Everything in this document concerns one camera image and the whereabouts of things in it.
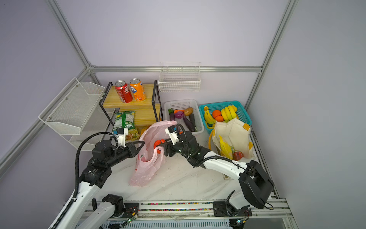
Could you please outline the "yellow potato chips bag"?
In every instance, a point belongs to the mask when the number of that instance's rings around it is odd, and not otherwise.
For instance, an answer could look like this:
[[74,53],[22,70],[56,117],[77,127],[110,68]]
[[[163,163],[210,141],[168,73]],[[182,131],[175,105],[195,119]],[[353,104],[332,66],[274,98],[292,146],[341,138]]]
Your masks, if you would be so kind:
[[221,155],[228,159],[233,159],[232,147],[223,139],[222,136],[219,136],[219,144],[221,149]]

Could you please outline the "pink plastic grocery bag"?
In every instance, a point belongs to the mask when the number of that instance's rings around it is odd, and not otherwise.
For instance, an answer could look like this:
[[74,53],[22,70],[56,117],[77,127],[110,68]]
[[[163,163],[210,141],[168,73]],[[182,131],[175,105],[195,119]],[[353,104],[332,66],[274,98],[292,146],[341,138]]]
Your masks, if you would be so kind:
[[142,187],[147,185],[159,168],[165,163],[166,156],[164,155],[164,148],[158,146],[154,149],[153,144],[157,140],[169,139],[169,135],[166,134],[165,129],[176,124],[176,121],[165,120],[152,124],[144,131],[140,140],[144,141],[145,145],[136,157],[135,171],[129,180],[130,186]]

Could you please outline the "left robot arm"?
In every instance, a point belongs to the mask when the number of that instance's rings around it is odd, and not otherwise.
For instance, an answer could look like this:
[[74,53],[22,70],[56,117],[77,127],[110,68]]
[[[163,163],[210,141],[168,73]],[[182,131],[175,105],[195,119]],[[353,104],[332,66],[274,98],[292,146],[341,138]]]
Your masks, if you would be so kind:
[[[98,135],[110,135],[116,144],[110,140],[98,142],[92,158],[83,172],[79,171],[80,153],[85,143]],[[68,202],[64,205],[56,219],[50,225],[51,229],[98,229],[109,218],[125,218],[126,221],[117,228],[123,228],[135,220],[138,215],[138,204],[124,204],[121,196],[108,194],[100,204],[95,196],[102,189],[112,167],[118,163],[138,155],[145,145],[144,141],[124,143],[124,135],[114,135],[109,132],[99,132],[87,137],[78,147],[75,158],[75,188]]]

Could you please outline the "white canvas tote bag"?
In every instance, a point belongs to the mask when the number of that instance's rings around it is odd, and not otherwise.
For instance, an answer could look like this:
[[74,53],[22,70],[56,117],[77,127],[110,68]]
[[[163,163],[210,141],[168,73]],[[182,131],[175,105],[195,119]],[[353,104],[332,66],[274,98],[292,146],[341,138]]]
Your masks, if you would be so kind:
[[251,127],[239,119],[235,118],[227,123],[217,122],[211,131],[208,148],[221,155],[219,136],[232,147],[232,151],[241,151],[244,157],[239,161],[249,161],[255,158],[254,144],[250,141]]

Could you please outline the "red toy tomato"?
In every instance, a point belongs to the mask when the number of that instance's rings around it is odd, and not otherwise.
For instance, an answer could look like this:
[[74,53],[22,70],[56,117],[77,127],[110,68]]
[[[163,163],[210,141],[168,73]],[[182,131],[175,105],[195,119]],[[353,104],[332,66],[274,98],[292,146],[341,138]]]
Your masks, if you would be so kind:
[[153,144],[153,148],[157,148],[158,146],[162,145],[163,148],[166,148],[166,145],[165,145],[165,140],[164,139],[161,139],[161,140],[157,140],[155,141],[155,143]]

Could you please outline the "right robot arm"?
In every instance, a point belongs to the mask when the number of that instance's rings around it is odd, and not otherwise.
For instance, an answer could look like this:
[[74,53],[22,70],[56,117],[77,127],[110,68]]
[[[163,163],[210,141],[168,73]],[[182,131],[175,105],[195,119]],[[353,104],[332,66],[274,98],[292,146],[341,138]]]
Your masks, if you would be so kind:
[[193,167],[202,167],[220,172],[232,179],[238,180],[242,196],[234,200],[234,195],[229,195],[229,204],[235,206],[244,200],[244,205],[252,205],[257,209],[272,210],[267,207],[267,201],[273,191],[274,183],[262,166],[251,160],[248,163],[234,161],[220,156],[208,148],[200,146],[191,132],[185,131],[180,124],[169,126],[165,129],[169,138],[160,144],[164,148],[165,156],[174,156],[176,153],[182,155]]

